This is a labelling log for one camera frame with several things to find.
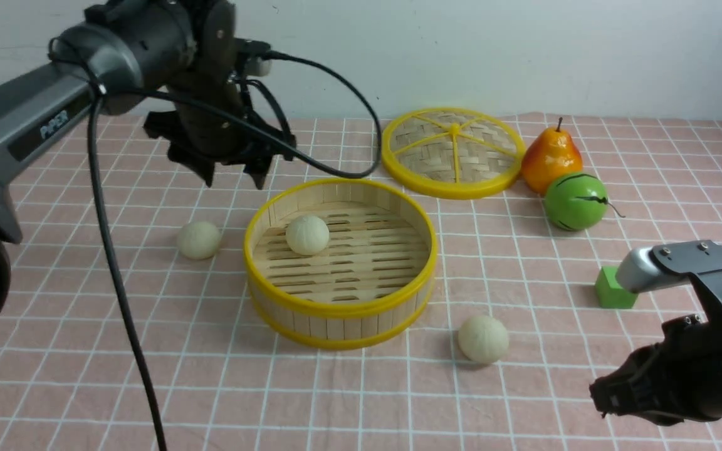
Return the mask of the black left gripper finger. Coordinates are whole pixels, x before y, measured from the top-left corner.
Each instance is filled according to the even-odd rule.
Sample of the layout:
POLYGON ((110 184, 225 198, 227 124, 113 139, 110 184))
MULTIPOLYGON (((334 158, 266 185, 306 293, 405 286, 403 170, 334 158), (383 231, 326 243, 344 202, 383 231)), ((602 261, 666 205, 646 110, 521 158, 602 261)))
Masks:
POLYGON ((185 150, 171 150, 170 162, 178 163, 201 178, 206 187, 211 187, 215 174, 215 163, 212 160, 194 155, 185 150))
POLYGON ((272 163, 273 154, 267 150, 248 151, 244 156, 243 172, 250 176, 257 190, 264 189, 264 183, 266 183, 272 163))

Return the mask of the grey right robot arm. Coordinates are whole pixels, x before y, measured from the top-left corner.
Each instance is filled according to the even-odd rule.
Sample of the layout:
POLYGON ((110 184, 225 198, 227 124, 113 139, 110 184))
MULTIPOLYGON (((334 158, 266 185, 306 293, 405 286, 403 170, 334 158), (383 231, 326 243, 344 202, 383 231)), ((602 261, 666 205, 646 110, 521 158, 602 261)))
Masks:
POLYGON ((722 245, 703 240, 633 249, 616 280, 634 294, 690 284, 703 313, 664 322, 662 342, 634 350, 591 383, 594 408, 661 427, 722 419, 722 245))

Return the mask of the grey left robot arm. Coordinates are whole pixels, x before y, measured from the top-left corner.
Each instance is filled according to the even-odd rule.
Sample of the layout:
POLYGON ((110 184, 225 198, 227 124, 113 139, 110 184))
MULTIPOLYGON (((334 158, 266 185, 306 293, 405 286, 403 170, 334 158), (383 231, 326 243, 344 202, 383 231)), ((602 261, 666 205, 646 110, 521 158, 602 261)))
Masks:
POLYGON ((109 1, 49 45, 50 62, 0 85, 0 312, 11 286, 5 243, 23 234, 9 184, 75 126, 97 96, 104 115, 122 115, 143 95, 129 88, 168 89, 174 110, 150 112, 144 131, 170 142, 168 158, 212 184, 215 166, 243 165, 263 187, 273 157, 292 160, 295 137, 259 117, 240 82, 267 74, 264 42, 234 35, 228 1, 109 1))

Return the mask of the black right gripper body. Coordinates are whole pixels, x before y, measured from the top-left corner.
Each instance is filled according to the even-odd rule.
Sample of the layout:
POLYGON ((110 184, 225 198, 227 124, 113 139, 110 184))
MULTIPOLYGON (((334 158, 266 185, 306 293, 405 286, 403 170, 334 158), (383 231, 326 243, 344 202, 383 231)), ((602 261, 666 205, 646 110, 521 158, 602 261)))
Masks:
POLYGON ((722 419, 722 322, 691 314, 665 322, 662 332, 662 342, 631 351, 591 383, 594 408, 661 427, 722 419))

